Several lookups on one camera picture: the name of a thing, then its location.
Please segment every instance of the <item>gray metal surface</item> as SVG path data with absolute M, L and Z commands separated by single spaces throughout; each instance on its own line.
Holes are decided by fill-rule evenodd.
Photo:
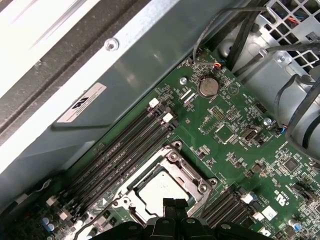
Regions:
M 145 16 L 147 21 L 165 14 L 162 4 L 166 1 L 157 2 L 156 11 Z M 98 79 L 107 89 L 74 122 L 53 124 L 9 165 L 0 175 L 0 206 L 9 203 L 49 172 L 62 166 L 69 167 L 190 52 L 215 13 L 232 3 L 239 6 L 244 2 L 203 0 L 199 4 L 193 0 L 178 1 L 110 69 L 97 62 L 97 67 L 107 70 Z
M 150 0 L 102 0 L 0 98 L 0 146 Z

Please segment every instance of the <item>ram slot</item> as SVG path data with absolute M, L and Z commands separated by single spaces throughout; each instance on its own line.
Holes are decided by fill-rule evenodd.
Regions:
M 78 184 L 78 181 L 81 180 L 82 176 L 87 172 L 90 172 L 91 168 L 96 165 L 99 160 L 104 157 L 105 154 L 108 154 L 108 152 L 116 146 L 121 145 L 121 141 L 123 141 L 126 136 L 131 133 L 149 114 L 150 112 L 145 109 L 134 121 L 132 121 L 129 126 L 126 127 L 125 130 L 112 141 L 112 143 L 110 143 L 108 146 L 105 146 L 92 160 L 92 162 L 76 175 L 68 189 L 72 189 L 74 185 Z
M 101 170 L 99 171 L 99 177 L 93 179 L 92 181 L 88 182 L 85 186 L 83 186 L 83 188 L 81 189 L 82 194 L 77 195 L 76 198 L 79 199 L 79 201 L 81 202 L 84 198 L 86 198 L 88 194 L 97 189 L 102 184 L 104 179 L 108 178 L 114 171 L 116 171 L 119 165 L 126 162 L 126 159 L 130 158 L 137 151 L 137 149 L 141 148 L 143 146 L 143 143 L 146 142 L 150 138 L 150 136 L 152 136 L 160 128 L 160 123 L 156 123 L 156 125 L 154 125 L 153 128 L 150 128 L 150 132 L 143 134 L 143 137 L 137 135 L 135 141 L 133 141 L 132 144 L 125 149 L 125 154 L 119 154 L 115 158 L 112 158 L 110 167 L 108 169 L 101 168 Z
M 232 211 L 232 209 L 237 205 L 237 202 L 235 199 L 229 199 L 228 202 L 223 204 L 218 210 L 215 212 L 212 212 L 210 217 L 205 218 L 207 223 L 211 225 L 212 223 L 218 221 L 219 219 L 223 218 L 225 215 L 228 214 L 229 211 Z
M 111 181 L 108 182 L 98 193 L 96 193 L 90 201 L 88 201 L 82 208 L 80 212 L 80 216 L 84 214 L 84 212 L 89 209 L 92 205 L 99 200 L 105 192 L 109 191 L 112 186 L 114 186 L 119 181 L 123 181 L 127 179 L 132 173 L 132 168 L 134 165 L 138 163 L 139 160 L 144 159 L 147 156 L 147 153 L 155 146 L 157 146 L 164 138 L 168 135 L 170 131 L 168 129 L 161 129 L 160 135 L 157 136 L 155 139 L 151 139 L 148 141 L 146 146 L 143 146 L 142 152 L 132 159 L 130 164 L 128 164 L 122 172 L 117 172 L 114 176 L 111 177 Z
M 240 203 L 236 203 L 230 210 L 226 211 L 224 215 L 220 218 L 216 218 L 215 221 L 210 222 L 208 225 L 210 228 L 215 227 L 218 223 L 221 222 L 232 222 L 234 223 L 234 219 L 236 219 L 239 215 L 244 213 L 246 210 Z
M 232 194 L 229 192 L 229 190 L 227 190 L 207 206 L 207 208 L 204 210 L 202 217 L 204 219 L 207 219 L 209 215 L 215 214 L 221 208 L 221 206 L 232 197 Z
M 119 148 L 116 152 L 114 152 L 112 155 L 110 155 L 108 158 L 104 159 L 104 162 L 98 167 L 96 168 L 93 172 L 90 173 L 91 176 L 93 176 L 93 178 L 88 178 L 85 177 L 85 179 L 88 179 L 85 182 L 82 182 L 81 184 L 79 184 L 77 187 L 75 187 L 75 189 L 73 189 L 71 191 L 71 193 L 76 196 L 78 195 L 80 192 L 86 191 L 86 189 L 96 180 L 96 178 L 100 179 L 101 177 L 103 177 L 105 175 L 105 173 L 103 173 L 106 170 L 106 167 L 111 163 L 114 164 L 117 161 L 120 161 L 124 156 L 126 156 L 128 153 L 128 151 L 134 149 L 136 147 L 136 141 L 141 137 L 141 135 L 143 135 L 149 128 L 150 126 L 152 126 L 155 123 L 156 120 L 150 118 L 148 119 L 148 121 L 143 124 L 143 126 L 141 126 L 141 128 L 138 130 L 138 132 L 136 134 L 134 134 L 133 136 L 131 136 L 129 139 L 127 139 L 125 141 L 125 143 L 123 144 L 123 147 Z

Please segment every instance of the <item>cable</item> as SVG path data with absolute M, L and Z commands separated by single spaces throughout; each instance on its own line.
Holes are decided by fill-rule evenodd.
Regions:
M 319 124 L 320 124 L 320 115 L 317 116 L 312 121 L 312 123 L 308 126 L 308 128 L 305 131 L 305 134 L 304 134 L 303 140 L 302 140 L 302 147 L 304 147 L 305 149 L 308 149 L 310 138 Z
M 90 225 L 92 225 L 96 220 L 98 220 L 99 218 L 101 218 L 105 212 L 109 209 L 109 207 L 114 204 L 116 201 L 118 201 L 120 199 L 120 197 L 115 198 L 112 202 L 110 202 L 94 219 L 92 219 L 89 223 L 83 225 L 79 231 L 76 232 L 76 234 L 74 235 L 74 239 L 73 240 L 78 240 L 79 235 L 82 233 L 83 230 L 85 230 L 87 227 L 89 227 Z
M 261 4 L 261 1 L 256 1 L 254 3 L 254 7 L 258 7 Z M 256 12 L 251 12 L 250 14 L 248 14 L 246 16 L 246 18 L 244 19 L 241 28 L 239 30 L 239 33 L 237 34 L 235 41 L 232 45 L 232 48 L 230 50 L 230 53 L 228 54 L 228 57 L 226 59 L 226 67 L 232 71 L 232 69 L 235 67 L 240 54 L 242 53 L 244 46 L 246 44 L 246 41 L 248 39 L 249 33 L 253 27 L 253 25 L 255 24 L 255 20 L 258 17 L 258 15 L 260 14 L 260 12 L 256 11 Z
M 279 125 L 280 128 L 283 128 L 284 125 L 282 124 L 281 120 L 280 120 L 280 115 L 279 115 L 279 103 L 280 103 L 280 99 L 282 94 L 284 93 L 284 91 L 289 88 L 294 82 L 296 78 L 299 78 L 300 76 L 298 74 L 294 74 L 292 77 L 290 77 L 289 81 L 286 82 L 285 85 L 283 85 L 283 87 L 278 91 L 278 93 L 275 96 L 274 99 L 274 117 L 276 120 L 276 123 Z
M 287 51 L 287 52 L 300 51 L 300 52 L 305 52 L 307 50 L 320 51 L 320 43 L 313 42 L 313 43 L 307 43 L 307 44 L 280 45 L 280 46 L 269 47 L 269 48 L 266 49 L 268 54 L 273 53 L 273 52 L 277 52 L 277 51 Z M 264 58 L 264 57 L 260 53 L 258 53 L 247 64 L 245 64 L 243 67 L 241 67 L 239 70 L 237 70 L 234 73 L 234 76 L 236 76 L 236 77 L 240 76 L 245 71 L 247 71 L 249 68 L 251 68 L 253 65 L 258 63 L 262 58 Z
M 302 102 L 294 111 L 285 132 L 285 138 L 288 141 L 288 143 L 291 144 L 293 147 L 295 147 L 301 153 L 305 154 L 307 157 L 311 158 L 316 163 L 320 163 L 318 156 L 309 152 L 307 149 L 301 146 L 292 137 L 292 132 L 297 126 L 297 124 L 299 123 L 299 121 L 301 120 L 301 118 L 305 115 L 309 107 L 316 100 L 319 94 L 320 94 L 320 77 L 314 82 L 313 86 L 311 87 L 309 92 L 306 94 L 305 98 L 302 100 Z
M 213 65 L 214 64 L 214 62 L 198 61 L 197 60 L 197 51 L 198 51 L 199 45 L 201 44 L 202 40 L 204 39 L 204 37 L 206 36 L 208 31 L 210 30 L 210 27 L 212 26 L 212 24 L 222 14 L 224 14 L 226 12 L 264 12 L 266 10 L 267 10 L 266 7 L 235 7 L 235 8 L 229 7 L 229 8 L 225 8 L 225 9 L 222 9 L 221 11 L 219 11 L 210 20 L 210 22 L 207 24 L 207 26 L 204 28 L 203 32 L 200 34 L 198 40 L 196 41 L 196 43 L 195 43 L 195 45 L 193 47 L 192 57 L 193 57 L 194 63 L 195 64 L 199 64 L 199 65 Z

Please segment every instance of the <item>sticker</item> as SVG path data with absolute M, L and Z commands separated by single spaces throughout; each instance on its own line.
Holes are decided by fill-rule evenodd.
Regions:
M 267 206 L 262 212 L 261 212 L 266 219 L 271 221 L 275 216 L 277 216 L 277 212 L 270 206 Z
M 57 123 L 71 123 L 75 120 L 107 87 L 99 82 L 93 85 L 72 107 L 70 107 Z
M 102 206 L 104 206 L 106 204 L 107 204 L 107 201 L 104 198 L 102 198 Z

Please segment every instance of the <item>metal mesh grille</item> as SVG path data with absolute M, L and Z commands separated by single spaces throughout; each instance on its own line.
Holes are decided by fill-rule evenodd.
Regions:
M 320 0 L 271 0 L 267 6 L 274 16 L 262 14 L 269 21 L 264 27 L 280 45 L 320 41 Z M 320 51 L 289 54 L 306 72 L 320 65 Z

